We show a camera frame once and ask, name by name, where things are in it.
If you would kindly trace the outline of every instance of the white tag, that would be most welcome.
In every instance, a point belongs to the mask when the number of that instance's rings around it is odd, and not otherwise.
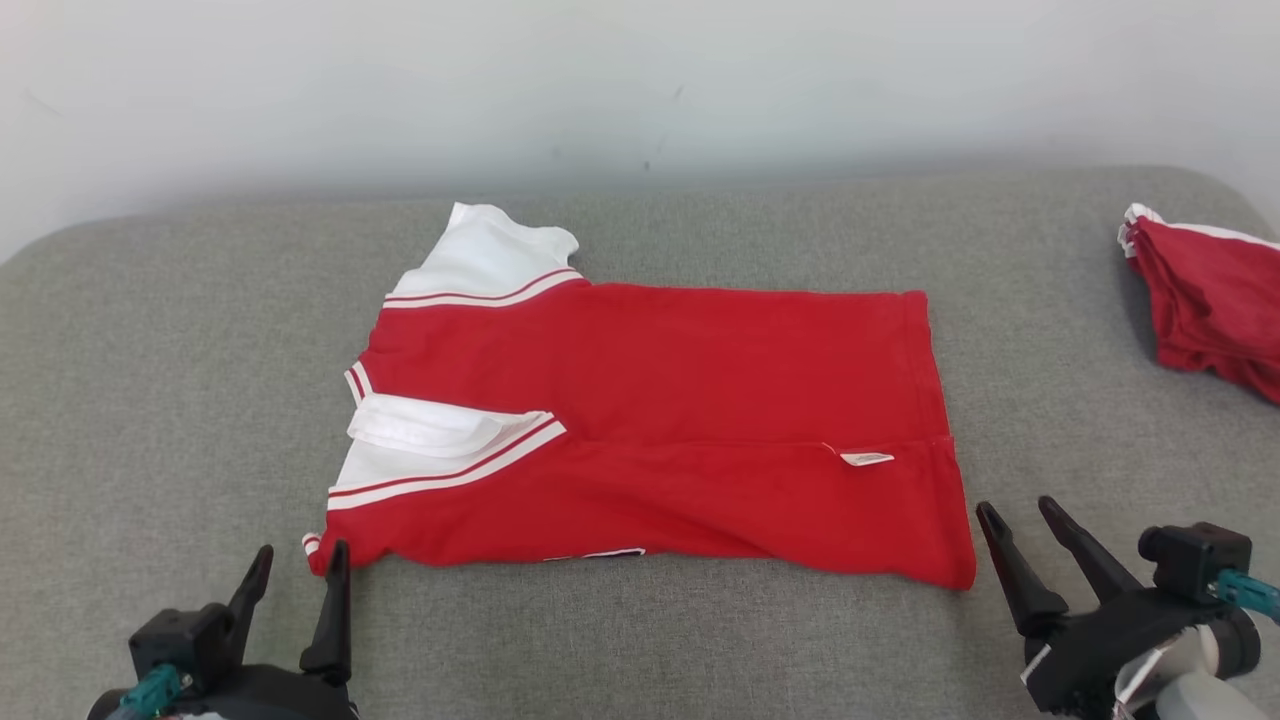
[[[877,462],[888,462],[893,459],[892,455],[884,455],[883,452],[841,452],[840,459],[849,462],[854,468],[861,468],[863,465],[876,465]]]

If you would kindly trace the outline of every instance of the red shirt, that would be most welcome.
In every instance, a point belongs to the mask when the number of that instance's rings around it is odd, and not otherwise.
[[[1213,369],[1280,404],[1280,245],[1137,204],[1119,241],[1151,291],[1157,361]]]
[[[356,565],[685,552],[972,584],[924,293],[594,284],[576,247],[456,208],[348,372],[315,571],[344,537]]]

